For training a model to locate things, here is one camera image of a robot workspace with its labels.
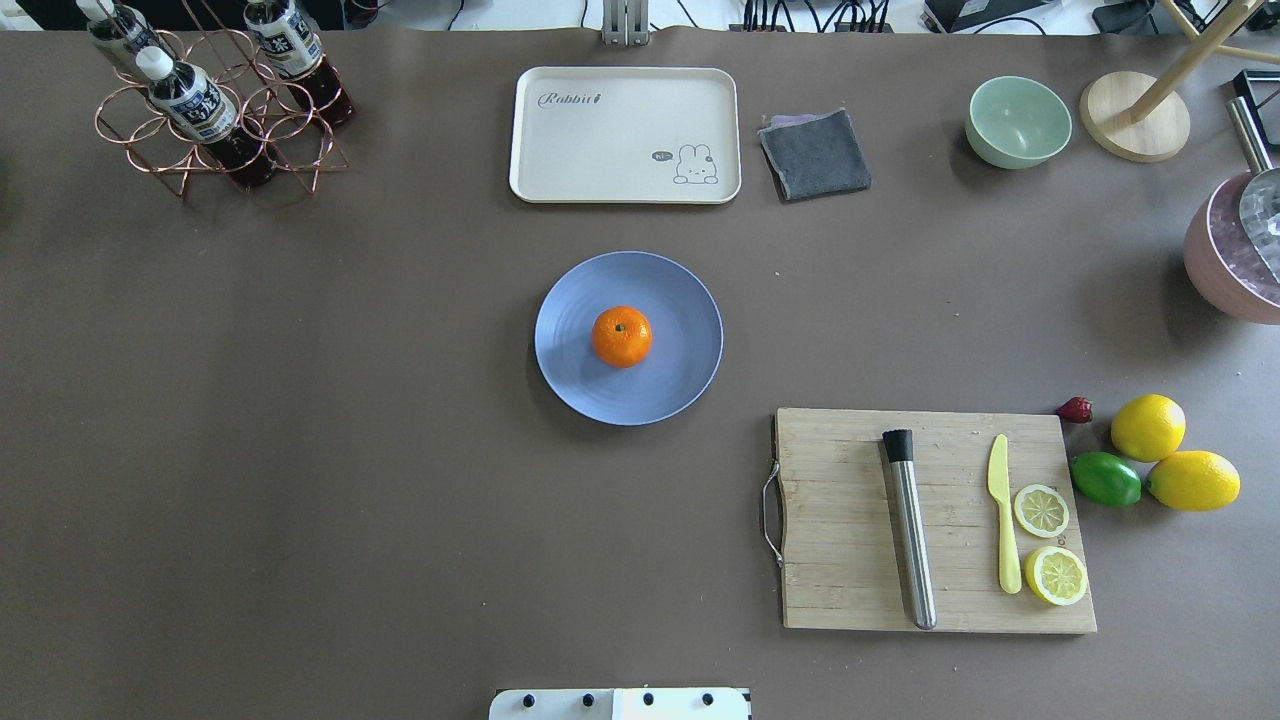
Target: bottle label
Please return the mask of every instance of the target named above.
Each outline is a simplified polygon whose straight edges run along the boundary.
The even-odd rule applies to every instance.
[[[151,99],[151,102],[164,110],[178,129],[196,142],[214,142],[221,140],[237,127],[239,113],[216,83],[209,81],[209,76],[198,67],[196,82],[191,90],[174,100]]]
[[[268,61],[280,77],[294,78],[306,74],[320,63],[320,38],[311,31],[306,15],[297,9],[293,0],[288,1],[279,19],[264,24],[250,22],[244,24],[257,38]]]
[[[133,56],[137,55],[143,47],[148,45],[160,45],[156,38],[156,33],[151,29],[151,24],[147,19],[142,17],[142,13],[133,10],[133,27],[129,28],[124,37],[116,40],[99,40],[93,37],[93,45],[97,45],[99,50],[106,55],[106,59],[115,65],[115,69],[120,70],[122,74],[129,77],[141,77],[138,73],[138,67],[133,61]]]

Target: lemon slice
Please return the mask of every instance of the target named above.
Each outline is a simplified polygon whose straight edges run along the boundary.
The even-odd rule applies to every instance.
[[[1066,501],[1048,486],[1027,486],[1014,498],[1018,524],[1038,538],[1055,538],[1066,529]]]
[[[1084,562],[1070,550],[1046,546],[1027,556],[1027,584],[1051,605],[1074,605],[1089,588]]]

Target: strawberry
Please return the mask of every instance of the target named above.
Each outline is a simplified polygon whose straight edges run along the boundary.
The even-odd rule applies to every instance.
[[[1073,397],[1053,411],[1068,423],[1088,423],[1093,419],[1093,404],[1087,397]]]

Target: stainless steel muddler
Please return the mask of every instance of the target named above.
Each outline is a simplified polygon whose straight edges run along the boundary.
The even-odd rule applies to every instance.
[[[938,624],[938,609],[933,605],[929,551],[924,542],[924,516],[920,512],[920,493],[915,487],[911,430],[888,430],[883,437],[888,466],[893,473],[896,486],[897,528],[906,556],[906,587],[911,596],[911,619],[916,628],[931,630]]]

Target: soda bottle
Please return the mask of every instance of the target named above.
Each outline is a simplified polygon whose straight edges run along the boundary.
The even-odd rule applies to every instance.
[[[88,18],[86,29],[93,45],[122,76],[142,82],[143,78],[137,77],[134,56],[143,47],[161,47],[155,28],[142,13],[128,5],[116,5],[114,0],[76,0],[76,5]]]
[[[356,114],[351,95],[342,87],[320,38],[311,29],[311,19],[294,0],[248,0],[244,24],[275,72],[283,79],[302,86],[326,123],[340,126]],[[306,108],[306,95],[293,85],[288,87],[293,99]]]
[[[244,132],[238,109],[202,68],[174,60],[159,47],[143,47],[137,64],[151,79],[151,104],[209,150],[237,184],[256,187],[271,178],[273,149]]]

